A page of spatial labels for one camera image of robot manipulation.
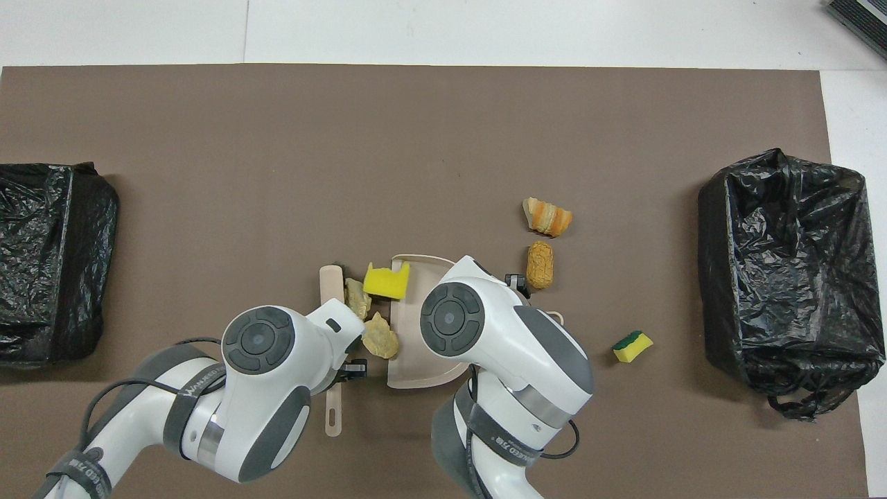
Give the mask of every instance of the yellow sponge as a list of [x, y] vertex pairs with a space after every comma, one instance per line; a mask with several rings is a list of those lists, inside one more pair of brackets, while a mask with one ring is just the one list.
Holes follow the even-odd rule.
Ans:
[[389, 268], [373, 268], [371, 263], [366, 269], [364, 292], [379, 297], [395, 300], [406, 296], [406, 283], [410, 280], [410, 262], [404, 262], [397, 272]]
[[634, 331], [627, 337], [613, 345], [613, 353], [620, 362], [631, 362], [641, 352], [648, 349], [653, 341], [640, 331]]

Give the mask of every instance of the gray strap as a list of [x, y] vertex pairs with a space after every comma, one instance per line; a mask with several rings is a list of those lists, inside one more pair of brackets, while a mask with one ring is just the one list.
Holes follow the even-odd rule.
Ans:
[[542, 455], [542, 450], [525, 445], [471, 400], [467, 384], [463, 384], [456, 392], [456, 407], [459, 408], [468, 429], [509, 463], [526, 468], [532, 466]]
[[107, 499], [111, 495], [111, 480], [105, 468], [79, 450], [63, 455], [46, 473], [47, 477], [61, 478], [63, 475], [77, 482], [92, 499]]
[[172, 406], [169, 408], [166, 423], [163, 425], [163, 446], [173, 454], [185, 457], [182, 452], [182, 437], [184, 428], [188, 425], [188, 419], [197, 406], [200, 396], [224, 375], [224, 366], [221, 363], [206, 366], [191, 381], [184, 384], [176, 394]]

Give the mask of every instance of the black plastic bag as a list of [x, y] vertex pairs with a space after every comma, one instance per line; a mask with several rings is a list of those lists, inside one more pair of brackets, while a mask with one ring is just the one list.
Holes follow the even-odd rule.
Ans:
[[[705, 352], [791, 419], [812, 421], [884, 363], [865, 179], [779, 149], [699, 193]], [[809, 395], [780, 403], [798, 389]]]
[[119, 201], [93, 164], [0, 164], [0, 366], [92, 353]]

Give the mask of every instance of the green and yellow sponge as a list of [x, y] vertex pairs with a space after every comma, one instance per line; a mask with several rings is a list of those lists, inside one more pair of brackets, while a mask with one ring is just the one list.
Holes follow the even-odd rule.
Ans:
[[634, 331], [613, 345], [613, 353], [620, 362], [631, 362], [652, 344], [653, 341], [647, 335], [641, 331]]

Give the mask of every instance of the brown table surface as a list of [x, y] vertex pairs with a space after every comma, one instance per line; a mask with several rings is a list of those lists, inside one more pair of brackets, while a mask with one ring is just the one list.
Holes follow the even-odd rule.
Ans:
[[[106, 332], [88, 359], [0, 373], [3, 496], [29, 496], [102, 386], [255, 305], [307, 313], [318, 268], [396, 253], [522, 272], [521, 200], [573, 210], [554, 285], [597, 392], [582, 445], [530, 481], [551, 497], [865, 496], [858, 406], [783, 420], [703, 356], [696, 193], [770, 147], [827, 162], [817, 73], [363, 66], [8, 67], [0, 162], [95, 162], [121, 214]], [[609, 347], [655, 342], [632, 364]], [[278, 470], [245, 486], [149, 448], [115, 497], [461, 497], [429, 447], [458, 384], [344, 386]], [[322, 397], [314, 400], [323, 407]], [[560, 435], [549, 451], [566, 448]]]

